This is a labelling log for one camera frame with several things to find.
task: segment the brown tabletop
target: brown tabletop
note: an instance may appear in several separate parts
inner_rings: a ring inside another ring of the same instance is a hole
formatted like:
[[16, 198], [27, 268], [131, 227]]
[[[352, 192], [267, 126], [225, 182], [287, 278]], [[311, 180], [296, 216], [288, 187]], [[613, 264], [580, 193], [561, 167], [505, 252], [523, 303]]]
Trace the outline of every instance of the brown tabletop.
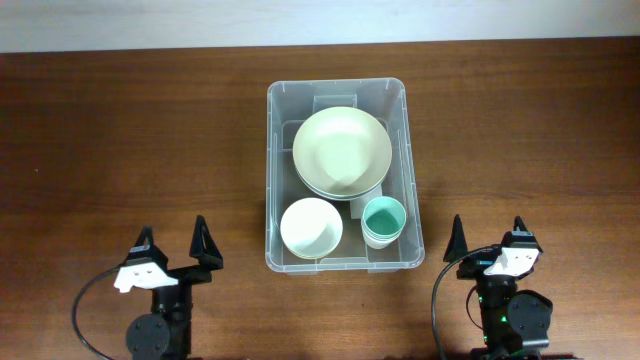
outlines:
[[[386, 76], [407, 89], [423, 264], [271, 271], [267, 87]], [[2, 358], [92, 358], [71, 327], [76, 293], [144, 224], [170, 267], [193, 264], [197, 214], [225, 268], [193, 290], [194, 357], [432, 358], [431, 290], [457, 213], [470, 248], [518, 214], [536, 234], [544, 255], [519, 284], [554, 303], [546, 353], [637, 358], [638, 38], [1, 55], [0, 126]], [[125, 359], [150, 292], [113, 280], [83, 298], [79, 322]], [[440, 286], [450, 352], [483, 346], [464, 310], [472, 285]]]

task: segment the white bowl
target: white bowl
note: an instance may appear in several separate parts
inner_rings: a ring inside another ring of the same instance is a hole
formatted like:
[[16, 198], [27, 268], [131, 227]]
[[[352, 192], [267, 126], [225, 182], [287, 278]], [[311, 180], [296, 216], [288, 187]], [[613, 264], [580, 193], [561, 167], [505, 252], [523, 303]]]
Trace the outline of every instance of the white bowl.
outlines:
[[329, 255], [340, 243], [342, 219], [327, 201], [306, 198], [296, 201], [284, 212], [280, 234], [294, 255], [318, 259]]
[[350, 107], [313, 114], [293, 141], [293, 161], [303, 182], [336, 200], [352, 200], [380, 184], [391, 155], [391, 140], [380, 122]]

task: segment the green cup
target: green cup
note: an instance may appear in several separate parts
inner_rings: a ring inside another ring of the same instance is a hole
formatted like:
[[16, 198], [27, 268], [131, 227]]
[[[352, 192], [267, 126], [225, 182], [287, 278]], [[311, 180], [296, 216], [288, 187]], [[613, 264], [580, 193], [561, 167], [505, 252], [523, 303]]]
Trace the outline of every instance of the green cup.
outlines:
[[380, 241], [395, 240], [406, 223], [404, 206], [388, 196], [371, 200], [362, 214], [362, 231]]

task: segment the black cable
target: black cable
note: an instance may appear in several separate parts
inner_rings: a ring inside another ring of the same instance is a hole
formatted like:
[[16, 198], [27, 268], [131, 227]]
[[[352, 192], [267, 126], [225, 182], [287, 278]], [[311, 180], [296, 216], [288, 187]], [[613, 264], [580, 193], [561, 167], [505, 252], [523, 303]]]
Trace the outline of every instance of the black cable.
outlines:
[[86, 346], [87, 349], [89, 349], [89, 351], [91, 351], [92, 353], [96, 354], [99, 358], [103, 359], [103, 360], [114, 360], [110, 357], [108, 357], [107, 355], [101, 353], [100, 351], [98, 351], [98, 349], [94, 348], [93, 346], [91, 346], [91, 344], [89, 344], [89, 342], [87, 341], [87, 339], [84, 338], [84, 336], [82, 336], [82, 333], [80, 332], [80, 328], [78, 328], [78, 322], [76, 319], [76, 312], [78, 311], [78, 303], [80, 303], [80, 299], [82, 298], [82, 296], [84, 295], [84, 293], [87, 292], [87, 290], [89, 290], [89, 288], [91, 287], [91, 285], [97, 283], [98, 281], [106, 278], [107, 276], [116, 273], [120, 270], [120, 266], [118, 265], [112, 269], [109, 269], [105, 272], [103, 272], [102, 274], [94, 277], [93, 279], [91, 279], [91, 281], [89, 281], [85, 286], [82, 287], [82, 289], [80, 290], [80, 292], [78, 293], [78, 295], [76, 296], [75, 300], [73, 300], [73, 307], [71, 308], [71, 323], [73, 324], [73, 331], [76, 332], [76, 335], [78, 336], [78, 339], [80, 340], [80, 342], [82, 343], [82, 345]]
[[438, 335], [438, 327], [436, 326], [436, 295], [438, 294], [438, 286], [440, 285], [440, 281], [442, 281], [442, 278], [447, 273], [447, 271], [456, 266], [462, 260], [481, 252], [491, 252], [499, 247], [500, 245], [491, 245], [473, 250], [472, 252], [453, 260], [451, 263], [449, 263], [449, 265], [445, 266], [440, 275], [438, 275], [438, 279], [436, 279], [436, 282], [433, 285], [433, 293], [431, 294], [431, 328], [433, 329], [433, 338], [436, 341], [436, 348], [438, 349], [438, 354], [440, 354], [441, 360], [446, 360], [447, 356], [444, 354], [442, 342], [440, 341], [440, 335]]
[[467, 315], [469, 315], [469, 320], [471, 320], [473, 325], [475, 325], [478, 329], [484, 331], [482, 326], [478, 325], [478, 323], [476, 323], [476, 321], [473, 320], [473, 318], [471, 317], [471, 313], [469, 312], [469, 300], [471, 299], [471, 295], [473, 294], [474, 291], [476, 291], [477, 288], [478, 288], [478, 285], [473, 285], [471, 290], [469, 290], [469, 294], [467, 294]]

